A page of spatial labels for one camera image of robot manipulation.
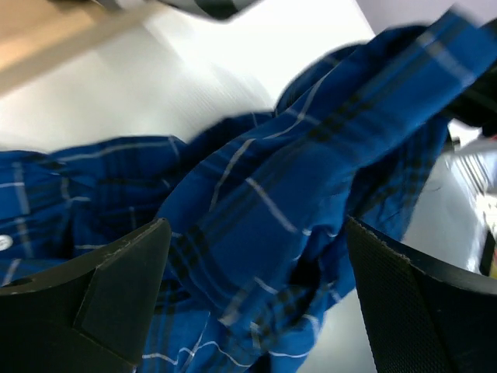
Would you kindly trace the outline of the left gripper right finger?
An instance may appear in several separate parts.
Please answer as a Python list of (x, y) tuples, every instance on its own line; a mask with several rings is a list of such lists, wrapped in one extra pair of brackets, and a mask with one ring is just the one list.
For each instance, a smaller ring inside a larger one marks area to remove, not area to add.
[(349, 258), (379, 372), (494, 372), (496, 281), (349, 218)]

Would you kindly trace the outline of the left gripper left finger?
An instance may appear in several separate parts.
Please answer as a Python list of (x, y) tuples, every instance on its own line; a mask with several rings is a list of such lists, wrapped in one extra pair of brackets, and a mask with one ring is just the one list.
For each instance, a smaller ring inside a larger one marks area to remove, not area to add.
[(132, 372), (141, 363), (171, 229), (159, 218), (37, 273), (1, 274), (3, 372)]

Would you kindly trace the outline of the blue plaid shirt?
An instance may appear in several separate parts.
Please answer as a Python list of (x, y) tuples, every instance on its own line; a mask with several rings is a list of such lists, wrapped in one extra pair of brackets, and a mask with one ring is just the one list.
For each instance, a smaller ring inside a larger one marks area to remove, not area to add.
[(403, 237), (448, 104), (495, 59), (495, 32), (448, 12), (326, 54), (274, 109), (190, 142), (3, 152), (1, 282), (164, 218), (172, 241), (137, 370), (294, 372), (355, 286), (344, 221)]

